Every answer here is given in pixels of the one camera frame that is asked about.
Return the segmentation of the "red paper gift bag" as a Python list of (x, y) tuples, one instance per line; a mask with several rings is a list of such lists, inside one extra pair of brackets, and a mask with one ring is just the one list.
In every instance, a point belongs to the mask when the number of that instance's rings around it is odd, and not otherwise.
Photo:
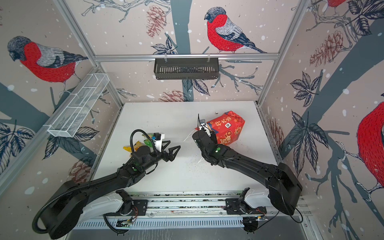
[[(245, 125), (245, 120), (233, 111), (225, 112), (221, 116), (206, 122), (211, 131), (216, 133), (218, 144), (226, 146), (238, 140)], [(196, 131), (197, 128), (187, 138), (191, 137)]]

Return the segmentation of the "yellow snack packet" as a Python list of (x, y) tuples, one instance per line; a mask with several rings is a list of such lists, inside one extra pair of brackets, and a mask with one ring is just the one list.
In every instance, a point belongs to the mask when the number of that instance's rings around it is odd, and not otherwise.
[(130, 146), (124, 146), (123, 149), (129, 153), (132, 153), (133, 150), (134, 151), (137, 151), (140, 147), (142, 146), (145, 146), (145, 143), (141, 142), (141, 141), (137, 141), (134, 145), (133, 145), (133, 148), (130, 147)]

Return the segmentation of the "green snack packet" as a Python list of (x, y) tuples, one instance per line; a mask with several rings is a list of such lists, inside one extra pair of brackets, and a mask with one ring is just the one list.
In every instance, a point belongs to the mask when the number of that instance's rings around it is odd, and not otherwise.
[(153, 145), (152, 145), (151, 140), (153, 139), (153, 135), (152, 135), (152, 134), (148, 134), (148, 137), (149, 137), (150, 139), (148, 139), (148, 138), (146, 137), (146, 135), (144, 135), (144, 134), (142, 134), (142, 136), (143, 136), (143, 138), (144, 138), (144, 144), (145, 144), (146, 146), (152, 148)]

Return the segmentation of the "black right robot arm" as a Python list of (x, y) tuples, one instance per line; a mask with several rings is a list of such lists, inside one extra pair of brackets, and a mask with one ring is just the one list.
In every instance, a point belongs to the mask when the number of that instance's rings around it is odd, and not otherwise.
[(268, 198), (272, 205), (281, 213), (292, 216), (303, 189), (292, 170), (284, 163), (272, 165), (259, 162), (229, 147), (238, 140), (244, 125), (242, 117), (229, 111), (208, 122), (198, 120), (197, 131), (192, 138), (206, 162), (256, 180), (269, 190)]

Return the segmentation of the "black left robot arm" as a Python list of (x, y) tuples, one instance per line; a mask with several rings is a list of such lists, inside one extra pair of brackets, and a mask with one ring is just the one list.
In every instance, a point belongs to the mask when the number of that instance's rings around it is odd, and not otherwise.
[(79, 222), (84, 208), (91, 202), (116, 191), (138, 183), (147, 169), (156, 166), (159, 161), (173, 161), (181, 146), (165, 147), (161, 151), (151, 151), (148, 146), (141, 146), (130, 159), (111, 175), (100, 179), (77, 184), (67, 181), (35, 215), (32, 229), (38, 234), (49, 234), (56, 240), (69, 233)]

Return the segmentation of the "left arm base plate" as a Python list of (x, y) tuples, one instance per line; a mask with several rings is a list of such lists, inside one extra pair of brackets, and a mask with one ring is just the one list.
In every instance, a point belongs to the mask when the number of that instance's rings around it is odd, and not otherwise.
[(121, 202), (117, 210), (106, 213), (108, 217), (130, 216), (138, 217), (145, 216), (148, 208), (148, 200), (133, 199), (125, 190), (117, 190), (114, 192), (114, 199)]

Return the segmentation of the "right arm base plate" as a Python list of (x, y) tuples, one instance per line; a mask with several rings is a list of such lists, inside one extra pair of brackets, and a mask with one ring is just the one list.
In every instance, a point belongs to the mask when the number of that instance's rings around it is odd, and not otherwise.
[(245, 188), (237, 199), (225, 199), (226, 205), (224, 210), (228, 215), (249, 215), (249, 214), (261, 214), (265, 215), (267, 210), (265, 207), (260, 206), (253, 208), (245, 202), (246, 193), (250, 188)]

